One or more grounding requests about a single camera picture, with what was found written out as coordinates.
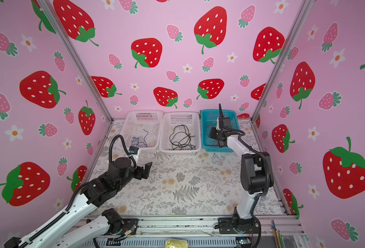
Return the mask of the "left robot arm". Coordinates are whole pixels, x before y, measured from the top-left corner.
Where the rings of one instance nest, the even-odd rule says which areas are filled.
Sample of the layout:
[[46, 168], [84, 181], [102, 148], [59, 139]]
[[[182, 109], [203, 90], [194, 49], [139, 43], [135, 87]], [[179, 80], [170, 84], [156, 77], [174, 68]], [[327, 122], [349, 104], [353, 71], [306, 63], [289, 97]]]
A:
[[138, 147], [124, 148], [126, 156], [116, 160], [112, 159], [112, 149], [110, 146], [109, 166], [105, 173], [79, 186], [68, 205], [45, 224], [22, 238], [10, 238], [4, 247], [77, 248], [104, 234], [117, 235], [118, 241], [126, 239], [134, 228], [128, 228], [113, 208], [105, 210], [95, 220], [71, 230], [86, 215], [114, 198], [132, 179], [148, 179], [152, 162], [138, 166]]

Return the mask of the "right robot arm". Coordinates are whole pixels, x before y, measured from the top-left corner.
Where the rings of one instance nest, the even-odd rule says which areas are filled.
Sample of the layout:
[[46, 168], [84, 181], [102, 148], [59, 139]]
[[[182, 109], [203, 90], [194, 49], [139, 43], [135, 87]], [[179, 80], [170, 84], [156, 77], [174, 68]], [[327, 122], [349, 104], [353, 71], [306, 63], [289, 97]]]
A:
[[245, 133], [225, 125], [222, 120], [212, 127], [209, 137], [222, 142], [241, 156], [240, 181], [244, 189], [242, 198], [227, 221], [219, 219], [215, 229], [220, 232], [233, 229], [237, 233], [261, 234], [261, 223], [254, 210], [261, 197], [266, 196], [273, 186], [271, 159], [267, 152], [259, 152], [248, 145], [242, 137]]

